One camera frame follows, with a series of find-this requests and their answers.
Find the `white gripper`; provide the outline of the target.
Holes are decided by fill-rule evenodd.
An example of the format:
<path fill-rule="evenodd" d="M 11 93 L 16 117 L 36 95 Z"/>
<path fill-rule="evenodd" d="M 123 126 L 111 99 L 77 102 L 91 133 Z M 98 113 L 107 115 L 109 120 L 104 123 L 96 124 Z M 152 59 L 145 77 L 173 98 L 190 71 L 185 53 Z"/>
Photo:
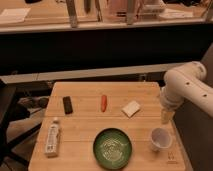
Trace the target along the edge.
<path fill-rule="evenodd" d="M 183 97 L 170 90 L 168 87 L 163 87 L 159 94 L 159 100 L 164 107 L 161 110 L 161 122 L 167 124 L 174 116 L 173 110 L 178 109 L 183 103 Z"/>

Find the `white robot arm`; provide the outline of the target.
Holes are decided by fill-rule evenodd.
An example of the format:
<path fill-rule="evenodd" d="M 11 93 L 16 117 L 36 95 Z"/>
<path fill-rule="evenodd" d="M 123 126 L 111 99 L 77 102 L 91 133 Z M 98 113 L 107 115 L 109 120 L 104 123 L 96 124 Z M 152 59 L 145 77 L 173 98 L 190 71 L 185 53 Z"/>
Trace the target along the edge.
<path fill-rule="evenodd" d="M 205 66 L 198 61 L 185 63 L 165 73 L 165 86 L 159 93 L 162 124 L 173 118 L 185 99 L 213 117 L 213 88 L 204 83 L 206 75 Z"/>

